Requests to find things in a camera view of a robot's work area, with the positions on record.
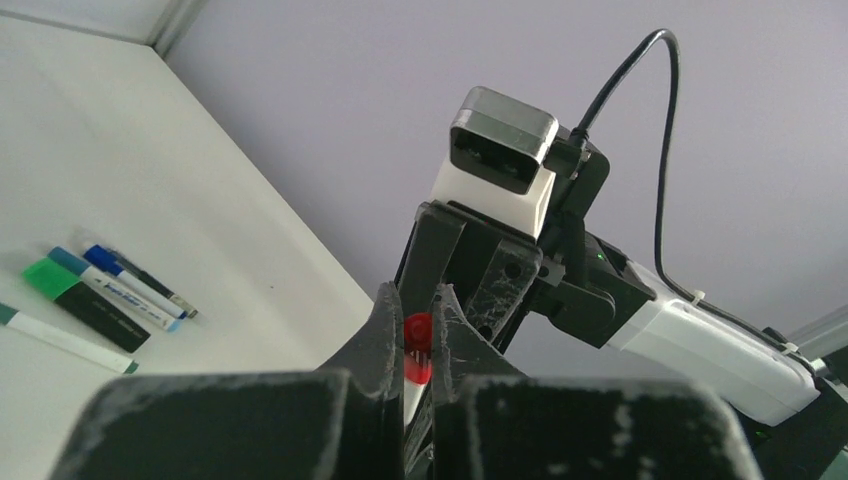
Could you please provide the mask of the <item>red pen cap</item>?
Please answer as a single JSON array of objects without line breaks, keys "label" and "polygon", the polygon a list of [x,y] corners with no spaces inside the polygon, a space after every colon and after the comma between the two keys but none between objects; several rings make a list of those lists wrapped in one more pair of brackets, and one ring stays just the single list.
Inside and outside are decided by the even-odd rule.
[{"label": "red pen cap", "polygon": [[404,376],[415,385],[426,385],[432,375],[433,318],[416,313],[404,320]]}]

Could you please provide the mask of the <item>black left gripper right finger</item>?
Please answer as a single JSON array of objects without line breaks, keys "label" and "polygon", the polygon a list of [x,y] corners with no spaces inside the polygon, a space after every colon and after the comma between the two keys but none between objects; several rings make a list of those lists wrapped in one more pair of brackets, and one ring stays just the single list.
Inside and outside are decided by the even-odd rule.
[{"label": "black left gripper right finger", "polygon": [[730,408],[675,381],[532,378],[466,320],[432,305],[437,479],[757,479]]}]

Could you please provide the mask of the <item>white marker green end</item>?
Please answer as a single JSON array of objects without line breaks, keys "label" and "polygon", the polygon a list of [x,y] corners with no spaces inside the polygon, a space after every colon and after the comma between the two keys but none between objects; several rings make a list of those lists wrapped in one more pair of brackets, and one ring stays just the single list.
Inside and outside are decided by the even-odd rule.
[{"label": "white marker green end", "polygon": [[139,363],[128,356],[49,325],[4,303],[1,304],[1,324],[119,374],[134,374],[139,368]]}]

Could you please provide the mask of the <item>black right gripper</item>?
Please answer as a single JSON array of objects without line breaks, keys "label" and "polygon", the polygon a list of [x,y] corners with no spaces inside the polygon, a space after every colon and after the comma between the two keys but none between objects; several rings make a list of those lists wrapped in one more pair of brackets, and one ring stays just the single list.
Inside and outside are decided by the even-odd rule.
[{"label": "black right gripper", "polygon": [[531,312],[589,345],[603,345],[619,330],[620,254],[585,227],[609,161],[562,138],[546,159],[557,178],[536,245],[489,216],[465,227],[462,212],[447,204],[419,206],[394,281],[406,317],[430,309],[457,246],[463,313],[496,350],[510,344]]}]

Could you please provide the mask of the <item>blue pen cap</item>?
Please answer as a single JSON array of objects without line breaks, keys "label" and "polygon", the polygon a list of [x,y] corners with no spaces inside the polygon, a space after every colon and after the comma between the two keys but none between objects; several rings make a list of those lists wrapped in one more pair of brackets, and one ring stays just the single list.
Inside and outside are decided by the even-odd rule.
[{"label": "blue pen cap", "polygon": [[115,277],[125,271],[117,257],[99,244],[90,245],[83,252],[83,258],[101,271]]}]

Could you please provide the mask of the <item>black thin pen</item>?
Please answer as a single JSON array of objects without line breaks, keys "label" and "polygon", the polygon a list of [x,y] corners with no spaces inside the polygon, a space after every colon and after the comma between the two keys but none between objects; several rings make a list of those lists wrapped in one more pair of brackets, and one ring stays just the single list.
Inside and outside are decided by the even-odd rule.
[{"label": "black thin pen", "polygon": [[[96,243],[86,243],[83,247],[84,251],[93,244]],[[134,292],[141,294],[143,298],[149,300],[174,318],[194,318],[197,315],[198,311],[196,308],[165,287],[161,282],[153,278],[146,271],[136,267],[135,265],[130,265],[128,260],[120,257],[111,250],[109,251],[117,257],[117,260],[125,269],[122,274],[117,277],[113,277],[123,282]]]}]

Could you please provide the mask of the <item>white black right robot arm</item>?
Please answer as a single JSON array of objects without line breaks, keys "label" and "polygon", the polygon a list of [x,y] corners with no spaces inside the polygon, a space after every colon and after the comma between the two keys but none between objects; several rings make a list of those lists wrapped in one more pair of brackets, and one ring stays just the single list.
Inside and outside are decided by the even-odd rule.
[{"label": "white black right robot arm", "polygon": [[639,355],[713,388],[736,410],[770,479],[820,479],[847,443],[847,313],[795,339],[757,329],[631,261],[590,234],[585,216],[608,159],[560,133],[544,161],[474,135],[451,145],[423,203],[395,283],[422,312],[440,284],[505,349],[531,312],[602,349]]}]

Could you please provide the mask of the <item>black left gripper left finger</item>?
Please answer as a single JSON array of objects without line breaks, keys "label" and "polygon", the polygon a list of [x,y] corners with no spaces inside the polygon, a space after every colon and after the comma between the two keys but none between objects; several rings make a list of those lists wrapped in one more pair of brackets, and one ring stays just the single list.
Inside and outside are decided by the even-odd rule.
[{"label": "black left gripper left finger", "polygon": [[400,479],[403,318],[384,283],[313,371],[140,376],[102,387],[55,479]]}]

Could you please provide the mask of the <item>black green highlighter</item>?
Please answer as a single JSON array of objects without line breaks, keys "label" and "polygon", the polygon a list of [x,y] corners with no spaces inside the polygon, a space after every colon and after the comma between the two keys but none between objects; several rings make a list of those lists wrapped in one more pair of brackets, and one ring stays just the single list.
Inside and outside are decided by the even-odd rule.
[{"label": "black green highlighter", "polygon": [[34,262],[21,276],[60,309],[125,352],[135,353],[150,338],[147,330],[49,258]]}]

